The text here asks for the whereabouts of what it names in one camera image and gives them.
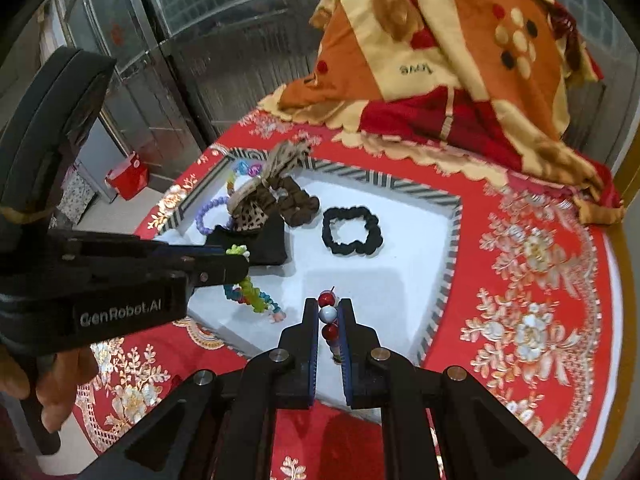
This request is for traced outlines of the left hand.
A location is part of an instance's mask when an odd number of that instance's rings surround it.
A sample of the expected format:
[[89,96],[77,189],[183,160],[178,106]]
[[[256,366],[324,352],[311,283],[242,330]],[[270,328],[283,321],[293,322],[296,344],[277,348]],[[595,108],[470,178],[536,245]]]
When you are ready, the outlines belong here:
[[[56,355],[51,369],[44,373],[35,386],[42,405],[41,422],[50,434],[61,429],[70,417],[78,386],[91,382],[98,374],[98,364],[89,347],[64,351]],[[1,392],[17,400],[29,396],[29,380],[21,367],[1,346]]]

